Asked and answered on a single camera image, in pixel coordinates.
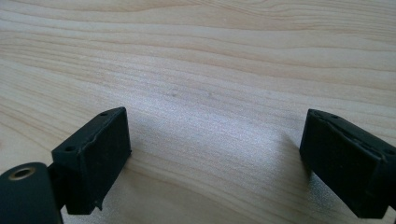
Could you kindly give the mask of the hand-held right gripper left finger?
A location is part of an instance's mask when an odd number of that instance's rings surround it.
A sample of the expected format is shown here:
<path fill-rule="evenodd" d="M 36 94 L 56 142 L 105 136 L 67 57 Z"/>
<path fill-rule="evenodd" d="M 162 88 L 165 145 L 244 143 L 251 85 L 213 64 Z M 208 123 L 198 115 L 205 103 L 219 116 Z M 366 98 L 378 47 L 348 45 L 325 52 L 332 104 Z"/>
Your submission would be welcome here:
<path fill-rule="evenodd" d="M 50 179 L 57 206 L 70 215 L 102 208 L 131 152 L 125 107 L 91 119 L 51 151 Z"/>

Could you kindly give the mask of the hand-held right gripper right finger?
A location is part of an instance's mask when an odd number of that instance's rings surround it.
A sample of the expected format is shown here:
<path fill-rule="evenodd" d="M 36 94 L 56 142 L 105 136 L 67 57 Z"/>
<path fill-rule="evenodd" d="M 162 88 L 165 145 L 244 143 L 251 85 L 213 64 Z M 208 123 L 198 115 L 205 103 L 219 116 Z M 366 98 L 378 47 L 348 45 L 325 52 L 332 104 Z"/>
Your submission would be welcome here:
<path fill-rule="evenodd" d="M 396 210 L 396 147 L 334 114 L 307 111 L 300 155 L 360 218 Z"/>

